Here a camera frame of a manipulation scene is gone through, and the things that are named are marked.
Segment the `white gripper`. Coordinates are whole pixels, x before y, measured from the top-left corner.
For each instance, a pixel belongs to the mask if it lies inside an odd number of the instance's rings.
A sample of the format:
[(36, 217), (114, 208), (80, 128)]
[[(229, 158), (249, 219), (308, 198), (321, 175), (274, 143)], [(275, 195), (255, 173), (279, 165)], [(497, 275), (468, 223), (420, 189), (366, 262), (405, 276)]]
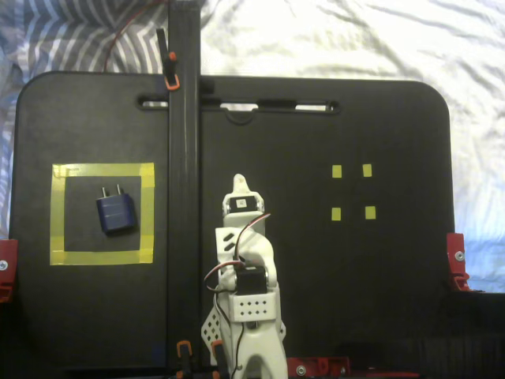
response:
[(236, 174), (233, 178), (233, 192), (223, 198), (223, 216), (242, 212), (264, 213), (264, 209), (264, 199), (261, 195), (250, 191), (243, 174)]

